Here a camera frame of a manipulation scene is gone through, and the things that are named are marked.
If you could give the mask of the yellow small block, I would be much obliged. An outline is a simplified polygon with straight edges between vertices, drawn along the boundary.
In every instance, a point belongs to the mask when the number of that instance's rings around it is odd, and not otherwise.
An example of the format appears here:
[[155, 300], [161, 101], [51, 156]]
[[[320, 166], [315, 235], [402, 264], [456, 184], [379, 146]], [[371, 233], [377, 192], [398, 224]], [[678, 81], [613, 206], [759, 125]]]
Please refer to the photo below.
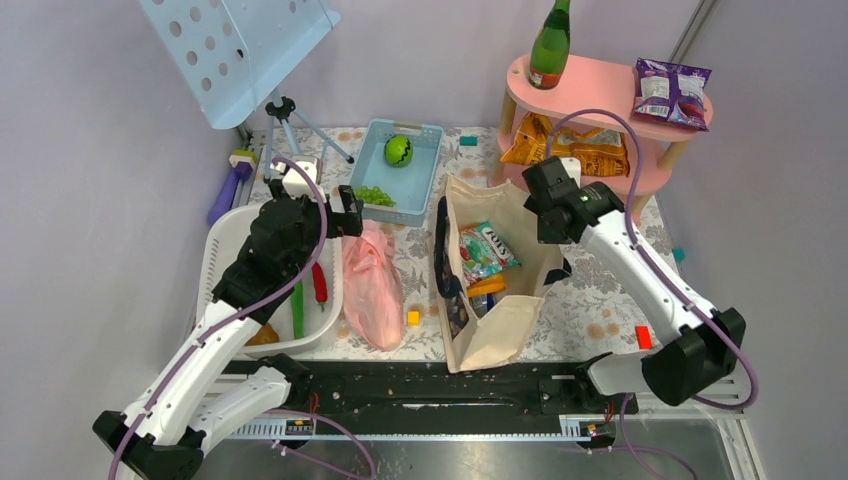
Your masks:
[[418, 327], [421, 324], [421, 313], [418, 310], [409, 310], [406, 315], [406, 324], [410, 327]]

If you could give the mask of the red chili pepper toy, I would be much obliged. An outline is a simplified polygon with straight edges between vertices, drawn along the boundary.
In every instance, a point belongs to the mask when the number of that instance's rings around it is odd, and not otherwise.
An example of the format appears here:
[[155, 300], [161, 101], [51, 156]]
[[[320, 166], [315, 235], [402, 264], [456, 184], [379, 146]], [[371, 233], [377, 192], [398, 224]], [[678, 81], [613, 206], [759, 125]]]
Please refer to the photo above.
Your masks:
[[325, 311], [325, 304], [329, 299], [327, 280], [322, 266], [316, 262], [311, 269], [313, 279], [314, 298], [322, 312]]

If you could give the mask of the green cucumber toy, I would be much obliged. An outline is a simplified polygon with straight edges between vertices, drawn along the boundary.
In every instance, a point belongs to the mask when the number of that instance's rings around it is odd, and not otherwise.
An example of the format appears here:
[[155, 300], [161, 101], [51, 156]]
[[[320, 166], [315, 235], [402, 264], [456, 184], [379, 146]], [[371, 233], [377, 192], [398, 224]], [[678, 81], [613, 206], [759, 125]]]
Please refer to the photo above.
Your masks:
[[304, 311], [304, 288], [298, 282], [288, 298], [291, 311], [292, 335], [294, 339], [301, 339], [305, 335], [305, 311]]

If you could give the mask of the green toy watermelon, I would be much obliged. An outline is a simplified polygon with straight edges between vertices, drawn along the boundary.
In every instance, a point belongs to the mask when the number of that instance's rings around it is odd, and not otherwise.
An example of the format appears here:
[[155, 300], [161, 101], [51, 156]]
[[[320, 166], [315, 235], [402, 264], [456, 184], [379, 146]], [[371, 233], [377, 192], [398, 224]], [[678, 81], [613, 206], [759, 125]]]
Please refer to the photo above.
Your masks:
[[402, 168], [412, 159], [413, 144], [405, 135], [393, 135], [385, 143], [383, 153], [388, 165]]

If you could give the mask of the purple dumbbell toy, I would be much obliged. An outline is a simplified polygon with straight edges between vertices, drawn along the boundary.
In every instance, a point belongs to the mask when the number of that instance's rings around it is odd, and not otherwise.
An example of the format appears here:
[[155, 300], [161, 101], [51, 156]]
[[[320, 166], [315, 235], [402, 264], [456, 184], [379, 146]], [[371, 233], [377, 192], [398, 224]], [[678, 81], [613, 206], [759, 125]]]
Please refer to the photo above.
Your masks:
[[230, 211], [236, 199], [237, 190], [254, 173], [258, 157], [248, 150], [234, 150], [229, 156], [230, 169], [219, 190], [216, 200], [209, 208], [206, 223], [213, 226], [224, 214]]

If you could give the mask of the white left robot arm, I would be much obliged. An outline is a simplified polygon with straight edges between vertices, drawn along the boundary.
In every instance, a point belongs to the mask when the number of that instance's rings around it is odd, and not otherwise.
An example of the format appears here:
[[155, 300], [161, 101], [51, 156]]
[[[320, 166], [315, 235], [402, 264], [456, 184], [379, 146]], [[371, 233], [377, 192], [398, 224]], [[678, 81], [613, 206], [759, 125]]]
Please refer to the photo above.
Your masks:
[[338, 192], [339, 211], [324, 195], [296, 196], [288, 187], [259, 206], [203, 315], [165, 369], [123, 411], [106, 410], [95, 420], [94, 433], [113, 454], [108, 478], [189, 479], [207, 453], [248, 421], [307, 404], [312, 372], [285, 353], [261, 358], [239, 386], [208, 406], [201, 402], [311, 273], [327, 241], [362, 233], [362, 200], [349, 185]]

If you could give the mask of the light blue perforated basket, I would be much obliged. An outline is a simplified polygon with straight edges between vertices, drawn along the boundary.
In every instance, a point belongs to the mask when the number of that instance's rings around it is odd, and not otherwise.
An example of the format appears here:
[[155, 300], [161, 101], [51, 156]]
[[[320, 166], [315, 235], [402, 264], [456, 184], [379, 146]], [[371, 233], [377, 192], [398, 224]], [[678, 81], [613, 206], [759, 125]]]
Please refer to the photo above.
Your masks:
[[[393, 167], [386, 160], [384, 147], [394, 136], [405, 137], [412, 144], [411, 161], [406, 166]], [[348, 184], [354, 189], [378, 188], [394, 205], [367, 203], [362, 208], [363, 218], [410, 227], [423, 225], [443, 136], [440, 126], [387, 119], [370, 121]]]

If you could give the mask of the light blue music stand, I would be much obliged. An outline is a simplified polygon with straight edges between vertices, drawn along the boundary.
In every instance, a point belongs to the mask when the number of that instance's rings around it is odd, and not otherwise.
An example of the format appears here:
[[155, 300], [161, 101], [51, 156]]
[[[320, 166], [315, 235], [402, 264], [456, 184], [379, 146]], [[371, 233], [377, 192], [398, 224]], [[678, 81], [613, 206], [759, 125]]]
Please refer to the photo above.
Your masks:
[[143, 1], [155, 32], [209, 125], [240, 126], [272, 107], [294, 153], [290, 119], [311, 122], [278, 91], [282, 81], [339, 23], [323, 1]]

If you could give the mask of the orange yellow packet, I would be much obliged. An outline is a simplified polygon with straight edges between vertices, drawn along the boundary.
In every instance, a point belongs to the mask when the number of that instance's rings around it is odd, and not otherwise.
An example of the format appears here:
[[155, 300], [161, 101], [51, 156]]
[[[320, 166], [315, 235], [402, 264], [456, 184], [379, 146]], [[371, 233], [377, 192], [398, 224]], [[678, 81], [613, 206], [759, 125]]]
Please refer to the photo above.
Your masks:
[[467, 295], [469, 297], [486, 296], [502, 292], [506, 289], [506, 287], [507, 284], [505, 275], [498, 273], [470, 285], [467, 288]]

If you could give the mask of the green grapes bunch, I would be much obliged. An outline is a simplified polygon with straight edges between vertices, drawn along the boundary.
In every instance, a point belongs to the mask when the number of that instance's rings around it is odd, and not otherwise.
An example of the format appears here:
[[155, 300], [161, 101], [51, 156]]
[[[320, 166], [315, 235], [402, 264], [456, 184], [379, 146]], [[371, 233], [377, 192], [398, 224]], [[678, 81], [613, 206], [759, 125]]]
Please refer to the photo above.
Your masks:
[[365, 204], [371, 204], [381, 207], [395, 207], [396, 202], [393, 198], [379, 187], [360, 186], [355, 190], [358, 199]]

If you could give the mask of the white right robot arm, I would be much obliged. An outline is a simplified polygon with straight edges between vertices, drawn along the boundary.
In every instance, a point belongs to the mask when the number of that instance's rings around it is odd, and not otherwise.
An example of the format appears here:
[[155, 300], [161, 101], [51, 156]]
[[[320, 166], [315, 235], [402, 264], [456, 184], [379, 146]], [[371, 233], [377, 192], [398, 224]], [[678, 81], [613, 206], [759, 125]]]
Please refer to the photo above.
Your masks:
[[658, 347], [603, 354], [584, 363], [575, 402], [597, 412], [613, 395], [648, 390], [670, 406], [704, 402], [702, 391], [750, 362], [741, 352], [746, 322], [734, 308], [720, 311], [697, 294], [636, 230], [620, 198], [602, 182], [581, 187], [562, 158], [522, 174], [527, 210], [546, 244], [576, 243], [617, 278], [646, 316]]

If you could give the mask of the beige floral canvas tote bag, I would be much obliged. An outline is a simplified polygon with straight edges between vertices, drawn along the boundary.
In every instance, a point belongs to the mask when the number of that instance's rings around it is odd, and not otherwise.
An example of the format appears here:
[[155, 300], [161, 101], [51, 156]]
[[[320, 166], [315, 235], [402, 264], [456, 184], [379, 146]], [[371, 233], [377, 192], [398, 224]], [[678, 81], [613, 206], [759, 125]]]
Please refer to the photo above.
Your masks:
[[435, 214], [433, 272], [452, 373], [517, 360], [547, 293], [571, 274], [557, 246], [538, 242], [527, 198], [510, 183], [482, 188], [447, 178]]

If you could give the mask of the red orange small block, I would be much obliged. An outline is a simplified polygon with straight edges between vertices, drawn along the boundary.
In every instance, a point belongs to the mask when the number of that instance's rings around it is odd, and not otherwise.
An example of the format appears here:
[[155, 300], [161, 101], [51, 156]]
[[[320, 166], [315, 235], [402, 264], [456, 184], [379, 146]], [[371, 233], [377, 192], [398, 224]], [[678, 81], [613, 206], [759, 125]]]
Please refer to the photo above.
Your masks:
[[637, 325], [634, 331], [638, 348], [640, 350], [651, 350], [654, 344], [650, 328], [645, 325]]

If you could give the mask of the colourful candy packet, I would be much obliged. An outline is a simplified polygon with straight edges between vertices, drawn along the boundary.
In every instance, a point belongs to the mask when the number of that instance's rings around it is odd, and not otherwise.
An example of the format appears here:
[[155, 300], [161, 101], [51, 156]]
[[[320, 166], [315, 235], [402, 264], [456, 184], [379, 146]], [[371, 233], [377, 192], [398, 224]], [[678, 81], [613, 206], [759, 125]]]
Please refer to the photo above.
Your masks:
[[520, 265], [489, 222], [464, 227], [459, 234], [459, 253], [464, 277], [469, 285]]

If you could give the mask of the orange printed snack bag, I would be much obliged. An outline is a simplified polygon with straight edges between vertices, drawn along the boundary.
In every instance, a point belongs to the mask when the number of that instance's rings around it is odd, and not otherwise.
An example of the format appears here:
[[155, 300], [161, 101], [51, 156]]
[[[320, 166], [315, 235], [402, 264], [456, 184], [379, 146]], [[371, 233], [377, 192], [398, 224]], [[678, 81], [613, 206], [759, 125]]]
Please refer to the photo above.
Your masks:
[[594, 177], [628, 176], [630, 162], [621, 132], [593, 128], [580, 133], [568, 126], [556, 131], [551, 151], [547, 152], [548, 137], [554, 127], [549, 117], [527, 113], [515, 133], [513, 144], [501, 156], [505, 164], [532, 166], [550, 156], [575, 157], [582, 175]]

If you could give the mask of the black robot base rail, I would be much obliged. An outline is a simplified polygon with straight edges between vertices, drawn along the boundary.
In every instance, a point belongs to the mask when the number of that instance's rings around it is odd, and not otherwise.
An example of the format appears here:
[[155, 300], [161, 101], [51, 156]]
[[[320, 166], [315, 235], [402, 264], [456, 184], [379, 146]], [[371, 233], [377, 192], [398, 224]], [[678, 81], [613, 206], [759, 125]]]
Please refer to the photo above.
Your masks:
[[443, 362], [304, 361], [311, 373], [284, 407], [314, 412], [357, 436], [532, 438], [571, 436], [567, 423], [607, 426], [635, 414], [603, 396], [579, 363], [515, 363], [453, 374]]

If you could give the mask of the pink plastic grocery bag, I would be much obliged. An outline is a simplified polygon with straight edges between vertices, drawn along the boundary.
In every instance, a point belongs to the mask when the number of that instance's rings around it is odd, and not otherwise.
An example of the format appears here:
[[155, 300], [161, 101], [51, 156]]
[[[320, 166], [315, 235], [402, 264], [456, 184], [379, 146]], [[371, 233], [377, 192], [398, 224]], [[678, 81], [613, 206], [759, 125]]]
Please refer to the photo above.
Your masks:
[[394, 238], [373, 220], [363, 222], [360, 236], [342, 242], [344, 318], [381, 351], [398, 348], [404, 336], [404, 299], [394, 256]]

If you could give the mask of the green glass bottle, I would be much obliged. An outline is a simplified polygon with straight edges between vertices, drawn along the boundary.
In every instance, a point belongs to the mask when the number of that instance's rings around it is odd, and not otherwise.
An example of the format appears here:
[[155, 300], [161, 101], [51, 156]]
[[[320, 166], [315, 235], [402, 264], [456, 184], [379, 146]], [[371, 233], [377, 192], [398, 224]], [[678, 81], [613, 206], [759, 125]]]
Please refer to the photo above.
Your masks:
[[530, 55], [528, 80], [541, 90], [556, 87], [568, 60], [571, 46], [569, 0], [557, 0], [540, 29]]

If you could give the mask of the white plastic tub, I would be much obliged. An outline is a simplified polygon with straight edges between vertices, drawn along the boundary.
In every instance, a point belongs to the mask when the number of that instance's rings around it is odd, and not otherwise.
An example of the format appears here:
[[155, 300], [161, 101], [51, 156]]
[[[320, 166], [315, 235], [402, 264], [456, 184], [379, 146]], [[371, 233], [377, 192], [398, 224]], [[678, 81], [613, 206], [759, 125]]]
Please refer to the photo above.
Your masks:
[[[235, 261], [250, 230], [250, 224], [258, 216], [260, 206], [251, 204], [236, 208], [218, 219], [210, 228], [204, 248], [196, 303], [196, 318], [201, 318], [206, 305], [212, 299], [212, 289], [217, 285], [224, 270]], [[336, 339], [338, 317], [343, 303], [342, 240], [329, 239], [321, 252], [318, 263], [325, 278], [328, 300], [323, 306], [315, 300], [313, 276], [303, 280], [304, 287], [304, 335], [294, 336], [290, 303], [284, 302], [268, 321], [279, 340], [241, 348], [239, 359], [260, 358], [277, 353], [289, 356], [304, 355], [331, 345]]]

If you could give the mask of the purple snack packet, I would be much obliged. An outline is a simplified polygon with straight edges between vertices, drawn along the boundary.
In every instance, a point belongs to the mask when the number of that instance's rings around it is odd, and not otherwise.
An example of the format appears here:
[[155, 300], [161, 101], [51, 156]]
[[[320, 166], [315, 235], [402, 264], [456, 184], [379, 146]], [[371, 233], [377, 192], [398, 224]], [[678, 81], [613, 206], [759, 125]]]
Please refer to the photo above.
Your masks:
[[632, 115], [693, 131], [708, 131], [705, 88], [711, 69], [638, 58]]

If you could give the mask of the orange toy food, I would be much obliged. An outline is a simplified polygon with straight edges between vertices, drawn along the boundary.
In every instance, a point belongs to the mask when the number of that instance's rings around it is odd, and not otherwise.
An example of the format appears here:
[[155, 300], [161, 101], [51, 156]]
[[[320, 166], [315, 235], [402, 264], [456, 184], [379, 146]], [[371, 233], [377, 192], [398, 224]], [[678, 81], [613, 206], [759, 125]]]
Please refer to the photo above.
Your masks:
[[273, 344], [280, 341], [280, 337], [277, 334], [276, 330], [273, 326], [268, 323], [262, 325], [260, 329], [245, 343], [246, 346], [259, 346], [259, 345], [267, 345]]

